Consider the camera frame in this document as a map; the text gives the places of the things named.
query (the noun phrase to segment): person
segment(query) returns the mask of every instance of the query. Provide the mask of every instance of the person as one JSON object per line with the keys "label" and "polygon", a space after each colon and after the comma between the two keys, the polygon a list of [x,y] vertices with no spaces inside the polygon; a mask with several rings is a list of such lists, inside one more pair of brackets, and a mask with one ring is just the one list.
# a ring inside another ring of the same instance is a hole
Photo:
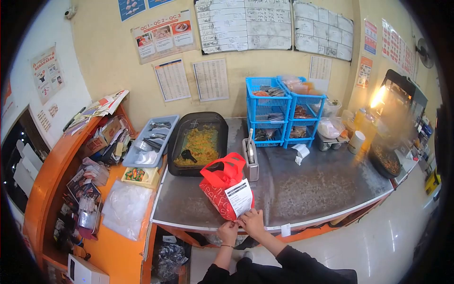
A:
{"label": "person", "polygon": [[[230,275],[229,264],[237,239],[239,226],[269,250],[282,268],[252,263],[252,252],[247,251],[237,262],[237,271]],[[335,283],[356,284],[354,270],[331,270],[268,233],[263,226],[263,211],[245,212],[235,221],[224,223],[217,235],[222,241],[213,264],[199,284],[291,284],[291,283]]]}

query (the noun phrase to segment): printed receipt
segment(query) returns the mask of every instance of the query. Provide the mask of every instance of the printed receipt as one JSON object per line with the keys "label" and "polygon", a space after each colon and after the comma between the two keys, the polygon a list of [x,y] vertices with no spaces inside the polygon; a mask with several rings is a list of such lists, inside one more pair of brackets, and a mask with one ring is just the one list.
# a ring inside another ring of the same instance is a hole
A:
{"label": "printed receipt", "polygon": [[225,193],[237,217],[251,209],[252,190],[247,179],[226,189]]}

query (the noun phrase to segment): security camera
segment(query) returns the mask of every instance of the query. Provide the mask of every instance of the security camera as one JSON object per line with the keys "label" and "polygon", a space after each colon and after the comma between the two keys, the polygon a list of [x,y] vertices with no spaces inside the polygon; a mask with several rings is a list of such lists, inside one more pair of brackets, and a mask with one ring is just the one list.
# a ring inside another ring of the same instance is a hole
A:
{"label": "security camera", "polygon": [[71,19],[72,17],[74,17],[76,12],[77,12],[77,7],[76,6],[71,6],[68,9],[66,9],[66,11],[64,12],[64,16],[67,19]]}

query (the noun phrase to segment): stainless steel counter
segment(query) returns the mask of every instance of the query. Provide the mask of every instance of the stainless steel counter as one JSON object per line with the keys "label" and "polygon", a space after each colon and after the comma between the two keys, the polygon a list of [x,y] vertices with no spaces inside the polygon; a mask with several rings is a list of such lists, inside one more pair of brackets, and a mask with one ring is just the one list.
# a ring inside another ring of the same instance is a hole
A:
{"label": "stainless steel counter", "polygon": [[[227,119],[228,152],[241,153],[247,137],[244,119]],[[255,207],[263,209],[270,231],[290,223],[292,228],[319,224],[354,212],[393,190],[389,179],[378,174],[365,152],[320,152],[317,147],[295,163],[296,150],[257,148],[259,180],[250,182]],[[225,220],[199,188],[202,178],[176,177],[168,173],[156,197],[152,221],[182,229],[215,231]]]}

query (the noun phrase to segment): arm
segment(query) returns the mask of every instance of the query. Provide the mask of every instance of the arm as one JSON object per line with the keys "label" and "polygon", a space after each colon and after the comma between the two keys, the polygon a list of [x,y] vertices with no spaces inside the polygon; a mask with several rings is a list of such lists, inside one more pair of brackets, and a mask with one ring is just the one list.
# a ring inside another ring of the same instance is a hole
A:
{"label": "arm", "polygon": [[217,235],[222,241],[221,248],[214,259],[213,264],[208,268],[205,277],[199,284],[223,283],[230,275],[228,268],[232,258],[233,247],[238,235],[238,224],[227,221],[219,229]]}
{"label": "arm", "polygon": [[250,211],[241,215],[235,223],[239,224],[246,232],[267,250],[269,250],[282,268],[294,271],[297,274],[304,273],[310,279],[326,280],[329,283],[348,283],[342,275],[332,271],[307,253],[302,253],[291,246],[276,239],[263,227],[263,211]]}

